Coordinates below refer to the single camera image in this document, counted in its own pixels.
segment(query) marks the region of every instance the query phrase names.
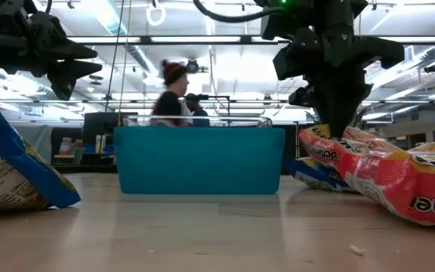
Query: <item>wooden floor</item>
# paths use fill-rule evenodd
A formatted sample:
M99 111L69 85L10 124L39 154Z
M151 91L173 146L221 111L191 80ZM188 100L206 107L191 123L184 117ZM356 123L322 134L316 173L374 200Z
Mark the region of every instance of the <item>wooden floor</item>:
M274 196L122 195L116 175L68 177L77 206L0 216L0 272L435 270L435 228L363 196L291 178Z

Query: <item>teal plastic bin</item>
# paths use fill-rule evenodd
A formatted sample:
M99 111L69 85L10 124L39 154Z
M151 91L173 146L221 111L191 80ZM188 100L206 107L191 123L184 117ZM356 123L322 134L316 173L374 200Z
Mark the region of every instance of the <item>teal plastic bin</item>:
M123 193L272 194L285 132L278 128L115 128Z

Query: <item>red snack bag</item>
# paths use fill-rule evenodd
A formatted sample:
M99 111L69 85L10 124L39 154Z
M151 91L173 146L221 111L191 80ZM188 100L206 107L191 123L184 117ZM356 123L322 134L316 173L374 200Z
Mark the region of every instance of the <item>red snack bag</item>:
M435 225L435 143L404 151L357 128L330 138L328 125L302 131L300 139L310 157L335 168L353 189L395 215Z

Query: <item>person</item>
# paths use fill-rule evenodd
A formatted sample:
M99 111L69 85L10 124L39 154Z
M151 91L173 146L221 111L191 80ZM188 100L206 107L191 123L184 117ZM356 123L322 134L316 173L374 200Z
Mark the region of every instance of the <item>person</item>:
M153 116L185 116L184 108L179 102L187 91L187 68L180 63L172 63L167 60L162 61L164 85L167 91L157 100L154 105ZM152 125L166 126L187 126L188 122L184 119L153 119Z
M208 113L199 105L199 95L188 94L186 96L187 108L194 112L194 116L209 116ZM209 127L211 123L209 119L194 119L193 126L195 127Z

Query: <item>man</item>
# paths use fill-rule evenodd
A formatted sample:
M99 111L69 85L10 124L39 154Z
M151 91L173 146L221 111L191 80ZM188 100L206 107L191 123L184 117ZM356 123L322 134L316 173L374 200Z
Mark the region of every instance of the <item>man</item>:
M195 94L188 94L186 96L187 108L194 113L194 116L208 116L208 113L199 105L199 96ZM193 126L195 127L209 127L211 123L209 119L194 119Z

